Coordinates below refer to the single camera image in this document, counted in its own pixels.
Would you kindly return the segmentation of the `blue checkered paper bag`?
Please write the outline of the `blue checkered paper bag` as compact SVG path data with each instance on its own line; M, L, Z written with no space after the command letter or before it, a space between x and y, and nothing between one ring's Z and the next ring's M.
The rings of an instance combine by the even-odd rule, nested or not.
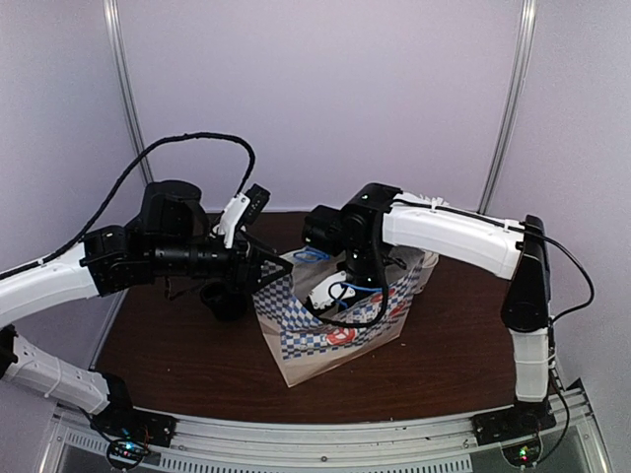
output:
M324 324L306 307L309 291L337 271L340 256L323 257L305 248L284 253L282 257L294 265L292 273L255 293L252 300L262 335L286 384L293 387L398 338L417 296L414 291L426 252L401 246L392 251L406 267L387 267L387 312L375 325L362 328Z

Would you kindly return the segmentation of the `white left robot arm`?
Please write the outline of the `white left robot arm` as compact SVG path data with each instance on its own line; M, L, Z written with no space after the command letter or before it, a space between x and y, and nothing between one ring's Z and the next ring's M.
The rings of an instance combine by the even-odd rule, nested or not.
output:
M19 335L15 322L67 302L106 297L159 278L202 283L214 311L240 303L289 274L293 266L245 233L269 199L255 185L233 197L217 226L201 207L201 190L181 180L147 185L139 214L124 226L86 233L78 242L1 277L1 377L103 416L122 438L142 427L118 376L91 372L52 356Z

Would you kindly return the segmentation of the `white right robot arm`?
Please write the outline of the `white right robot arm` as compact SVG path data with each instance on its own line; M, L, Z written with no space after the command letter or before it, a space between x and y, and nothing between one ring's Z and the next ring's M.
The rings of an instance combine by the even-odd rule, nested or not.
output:
M549 264L540 219L485 217L373 182L340 209L315 207L305 218L302 238L330 256L345 256L341 268L309 292L307 305L316 314L356 302L360 293L385 296L389 253L399 246L434 252L508 281L501 320L512 337L517 405L507 411L505 424L522 436L542 420L552 348Z

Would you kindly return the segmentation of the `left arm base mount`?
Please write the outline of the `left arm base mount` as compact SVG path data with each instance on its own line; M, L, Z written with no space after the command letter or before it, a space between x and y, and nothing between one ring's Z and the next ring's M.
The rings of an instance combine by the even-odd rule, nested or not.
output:
M104 434L169 447L175 434L173 416L135 408L126 383L110 373L102 373L108 388L107 404L92 415L94 425Z

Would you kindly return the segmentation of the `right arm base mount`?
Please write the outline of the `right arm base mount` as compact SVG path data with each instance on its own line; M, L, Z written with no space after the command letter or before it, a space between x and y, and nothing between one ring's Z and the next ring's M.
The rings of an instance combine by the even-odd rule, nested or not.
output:
M476 414L471 418L478 445L534 436L554 428L556 419L547 398L541 402L516 401L500 410Z

